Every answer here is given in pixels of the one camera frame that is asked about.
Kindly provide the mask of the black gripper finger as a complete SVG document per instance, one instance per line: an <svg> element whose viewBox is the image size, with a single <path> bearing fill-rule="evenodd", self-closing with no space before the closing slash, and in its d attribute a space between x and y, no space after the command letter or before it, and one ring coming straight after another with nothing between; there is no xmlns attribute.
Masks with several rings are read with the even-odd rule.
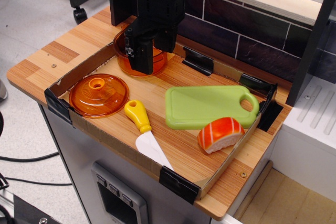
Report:
<svg viewBox="0 0 336 224"><path fill-rule="evenodd" d="M125 53L132 70L150 75L153 73L154 31L146 23L136 19L125 30Z"/></svg>
<svg viewBox="0 0 336 224"><path fill-rule="evenodd" d="M172 53L176 44L176 28L154 29L155 48Z"/></svg>

